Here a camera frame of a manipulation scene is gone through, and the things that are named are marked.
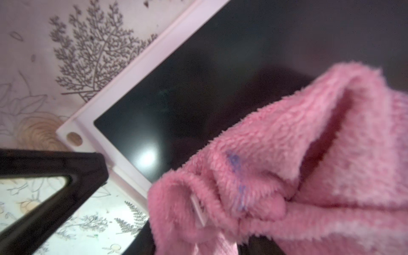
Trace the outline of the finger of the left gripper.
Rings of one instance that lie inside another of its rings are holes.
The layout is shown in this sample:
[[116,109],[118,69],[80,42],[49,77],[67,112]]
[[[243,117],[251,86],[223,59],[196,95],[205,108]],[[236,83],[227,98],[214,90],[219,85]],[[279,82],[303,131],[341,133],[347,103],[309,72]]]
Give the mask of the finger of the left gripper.
[[1,149],[1,177],[63,177],[66,185],[1,232],[2,255],[33,254],[108,180],[100,153]]

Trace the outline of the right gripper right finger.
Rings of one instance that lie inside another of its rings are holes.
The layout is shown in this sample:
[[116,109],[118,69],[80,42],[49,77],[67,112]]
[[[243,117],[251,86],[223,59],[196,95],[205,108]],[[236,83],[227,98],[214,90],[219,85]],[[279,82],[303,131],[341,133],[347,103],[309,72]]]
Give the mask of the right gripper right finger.
[[238,244],[238,255],[285,255],[274,240],[265,236],[249,238],[247,243]]

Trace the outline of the pink fluffy cloth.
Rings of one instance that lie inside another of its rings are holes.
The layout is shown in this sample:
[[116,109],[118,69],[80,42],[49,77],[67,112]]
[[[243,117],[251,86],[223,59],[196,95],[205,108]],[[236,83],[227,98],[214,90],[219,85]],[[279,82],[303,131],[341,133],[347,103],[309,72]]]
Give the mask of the pink fluffy cloth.
[[331,67],[249,114],[148,192],[158,255],[408,252],[408,95],[381,70]]

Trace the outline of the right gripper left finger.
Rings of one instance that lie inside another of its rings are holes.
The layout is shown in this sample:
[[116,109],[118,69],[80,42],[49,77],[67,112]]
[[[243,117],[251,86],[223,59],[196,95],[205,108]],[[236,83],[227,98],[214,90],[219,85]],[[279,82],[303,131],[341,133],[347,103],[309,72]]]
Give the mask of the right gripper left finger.
[[122,255],[154,255],[156,246],[148,221]]

